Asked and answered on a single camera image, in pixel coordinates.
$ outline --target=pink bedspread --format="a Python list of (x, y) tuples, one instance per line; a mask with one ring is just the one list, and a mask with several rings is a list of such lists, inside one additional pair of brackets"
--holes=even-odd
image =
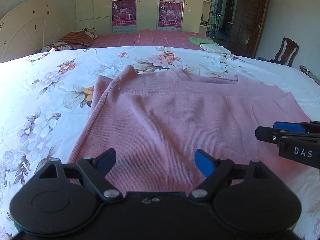
[(201, 39), (211, 38), (199, 33), (179, 32), (179, 31), (159, 31), (159, 30), (142, 30), (137, 33), (136, 46), (164, 46), (182, 49), (197, 49), (203, 50), (188, 41), (189, 37)]
[(105, 34), (100, 35), (91, 44), (90, 48), (110, 48), (134, 46), (136, 34)]
[(100, 35), (90, 48), (109, 48), (122, 46), (163, 46), (182, 49), (203, 50), (188, 41), (189, 37), (201, 39), (211, 38), (199, 33), (178, 32), (178, 31), (159, 31), (142, 30), (137, 34), (106, 34)]

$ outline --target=wooden chair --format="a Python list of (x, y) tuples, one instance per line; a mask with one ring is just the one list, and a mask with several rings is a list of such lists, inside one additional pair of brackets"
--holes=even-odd
[[(279, 61), (279, 57), (282, 54), (283, 50), (284, 50), (284, 42), (287, 42), (287, 46), (285, 48), (285, 51)], [(268, 61), (268, 62), (272, 62), (272, 63), (277, 63), (277, 64), (281, 64), (284, 65), (288, 60), (290, 55), (292, 54), (290, 61), (288, 63), (289, 67), (292, 67), (292, 63), (294, 58), (296, 57), (296, 55), (299, 52), (299, 45), (297, 43), (295, 43), (294, 41), (290, 40), (289, 38), (283, 38), (282, 40), (282, 44), (281, 44), (281, 48), (279, 50), (279, 52), (277, 53), (275, 59), (272, 60), (267, 60), (265, 58), (262, 57), (258, 57), (258, 60), (263, 60), (263, 61)]]

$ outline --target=wooden door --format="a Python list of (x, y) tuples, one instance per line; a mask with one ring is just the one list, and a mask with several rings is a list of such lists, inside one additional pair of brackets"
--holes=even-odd
[(254, 58), (263, 29), (268, 0), (238, 0), (228, 49)]
[(235, 3), (236, 3), (236, 0), (227, 0), (226, 9), (224, 11), (223, 24), (222, 24), (223, 31), (226, 30), (226, 26), (227, 26), (228, 22), (232, 22)]

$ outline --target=white cloth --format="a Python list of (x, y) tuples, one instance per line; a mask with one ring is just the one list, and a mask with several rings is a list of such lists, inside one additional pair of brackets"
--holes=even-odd
[(219, 45), (203, 43), (200, 45), (200, 47), (203, 48), (207, 52), (232, 54), (230, 50), (228, 50), (222, 46), (219, 46)]

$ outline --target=pink shirt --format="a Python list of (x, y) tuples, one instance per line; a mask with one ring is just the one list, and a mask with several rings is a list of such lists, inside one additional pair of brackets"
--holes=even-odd
[(114, 148), (116, 165), (106, 178), (123, 193), (190, 192), (204, 180), (194, 164), (197, 149), (239, 164), (260, 159), (288, 183), (307, 167), (254, 135), (276, 121), (310, 119), (292, 93), (241, 75), (207, 78), (180, 68), (137, 74), (128, 66), (113, 81), (98, 77), (92, 114), (69, 162)]

